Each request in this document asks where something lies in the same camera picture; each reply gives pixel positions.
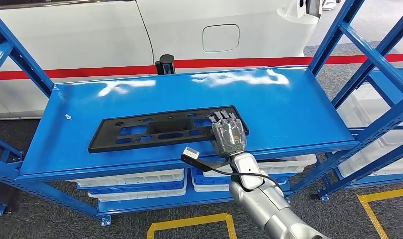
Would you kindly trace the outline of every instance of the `blue storage bin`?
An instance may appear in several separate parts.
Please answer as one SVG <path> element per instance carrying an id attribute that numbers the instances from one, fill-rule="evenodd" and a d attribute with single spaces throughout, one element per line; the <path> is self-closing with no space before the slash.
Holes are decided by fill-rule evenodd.
<path id="1" fill-rule="evenodd" d="M 185 177 L 181 181 L 161 182 L 161 183 L 144 183 L 129 184 L 120 186 L 100 186 L 100 187 L 80 187 L 78 190 L 87 190 L 90 194 L 108 194 L 108 193 L 130 193 L 144 191 L 163 191 L 182 189 L 185 185 Z"/>
<path id="2" fill-rule="evenodd" d="M 294 176 L 295 173 L 282 173 L 270 174 L 269 177 L 274 179 L 277 183 L 285 183 L 289 177 Z M 224 175 L 223 177 L 204 177 L 203 171 L 197 168 L 191 168 L 191 177 L 195 185 L 225 185 L 229 184 L 231 177 Z"/>

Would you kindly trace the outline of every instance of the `shelf surface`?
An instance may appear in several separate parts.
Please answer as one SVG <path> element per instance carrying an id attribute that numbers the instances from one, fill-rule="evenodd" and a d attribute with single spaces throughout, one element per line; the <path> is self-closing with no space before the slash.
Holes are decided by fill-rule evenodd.
<path id="1" fill-rule="evenodd" d="M 189 175 L 187 180 L 185 195 L 163 198 L 99 202 L 99 215 L 114 215 L 197 204 L 231 202 L 234 200 L 229 191 L 195 192 L 191 177 Z M 292 194 L 289 182 L 280 185 L 280 187 L 286 196 Z"/>
<path id="2" fill-rule="evenodd" d="M 307 67 L 134 77 L 56 84 L 18 180 L 55 181 L 189 167 L 186 146 L 217 159 L 210 142 L 92 153 L 102 119 L 234 105 L 257 159 L 358 144 Z"/>
<path id="3" fill-rule="evenodd" d="M 403 76 L 403 68 L 397 68 L 397 71 Z M 367 80 L 389 106 L 403 99 L 403 93 L 381 71 L 370 72 Z"/>
<path id="4" fill-rule="evenodd" d="M 338 178 L 338 180 L 344 179 L 339 171 L 339 168 L 336 167 L 334 172 Z M 351 183 L 350 185 L 346 186 L 346 188 L 359 188 L 359 187 L 370 187 L 388 183 L 400 183 L 403 182 L 403 173 L 401 174 L 388 174 L 388 175 L 369 175 L 364 177 L 356 182 Z"/>

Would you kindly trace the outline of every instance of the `red stripe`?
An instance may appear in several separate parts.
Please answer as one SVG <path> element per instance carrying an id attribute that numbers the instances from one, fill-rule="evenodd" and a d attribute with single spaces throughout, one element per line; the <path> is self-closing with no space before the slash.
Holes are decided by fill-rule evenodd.
<path id="1" fill-rule="evenodd" d="M 403 53 L 389 54 L 385 57 L 389 62 L 403 61 Z M 237 58 L 237 59 L 192 59 L 176 60 L 176 68 L 209 68 L 209 67 L 255 67 L 255 66 L 288 66 L 308 65 L 312 57 L 274 57 L 274 58 Z M 330 56 L 326 64 L 363 63 L 364 55 Z M 89 76 L 123 76 L 139 74 L 155 74 L 155 66 L 118 66 L 76 69 L 45 70 L 50 78 L 89 77 Z M 1 71 L 0 80 L 27 79 L 23 71 Z"/>

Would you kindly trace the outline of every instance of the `white car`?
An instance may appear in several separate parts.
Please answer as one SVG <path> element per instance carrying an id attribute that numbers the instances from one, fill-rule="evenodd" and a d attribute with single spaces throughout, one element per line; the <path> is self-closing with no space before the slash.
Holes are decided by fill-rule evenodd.
<path id="1" fill-rule="evenodd" d="M 175 59 L 302 56 L 322 6 L 322 0 L 12 1 L 24 3 L 0 5 L 0 17 L 44 70 L 152 65 L 163 54 Z M 1 69 L 18 70 L 10 59 Z M 117 77 L 123 76 L 52 81 Z M 39 118 L 46 103 L 31 80 L 0 80 L 0 120 Z"/>

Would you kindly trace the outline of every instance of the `plastic storage crate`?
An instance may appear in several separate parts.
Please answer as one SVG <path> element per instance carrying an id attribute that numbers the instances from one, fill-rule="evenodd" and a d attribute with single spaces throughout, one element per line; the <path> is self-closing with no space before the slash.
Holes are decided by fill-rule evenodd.
<path id="1" fill-rule="evenodd" d="M 316 163 L 316 155 L 308 154 L 302 156 L 279 158 L 280 162 L 264 162 L 258 163 L 259 168 L 268 175 L 270 174 L 282 174 L 282 173 L 300 173 L 304 171 L 304 168 L 308 165 Z M 229 165 L 218 168 L 217 170 L 232 173 L 232 169 Z M 203 172 L 205 177 L 223 177 L 225 175 L 216 173 L 214 171 Z"/>
<path id="2" fill-rule="evenodd" d="M 181 181 L 184 178 L 184 169 L 154 171 L 148 173 L 124 174 L 109 177 L 85 178 L 70 180 L 79 187 L 116 186 L 140 183 L 160 183 Z"/>
<path id="3" fill-rule="evenodd" d="M 178 182 L 144 184 L 141 187 L 133 185 L 93 188 L 89 190 L 88 196 L 98 198 L 101 202 L 182 196 L 186 191 L 187 174 L 185 170 L 184 178 Z"/>
<path id="4" fill-rule="evenodd" d="M 353 91 L 337 111 L 347 127 L 367 127 L 389 108 L 372 85 L 363 84 Z M 402 144 L 403 130 L 391 130 L 341 163 L 338 169 L 343 177 L 347 177 Z M 399 173 L 403 173 L 403 158 L 372 175 Z"/>
<path id="5" fill-rule="evenodd" d="M 228 191 L 229 182 L 231 177 L 223 175 L 224 177 L 205 177 L 203 171 L 197 168 L 191 168 L 192 184 L 196 192 L 212 192 L 212 191 Z M 285 184 L 289 177 L 294 176 L 295 173 L 284 174 L 271 174 L 269 175 L 278 184 Z"/>

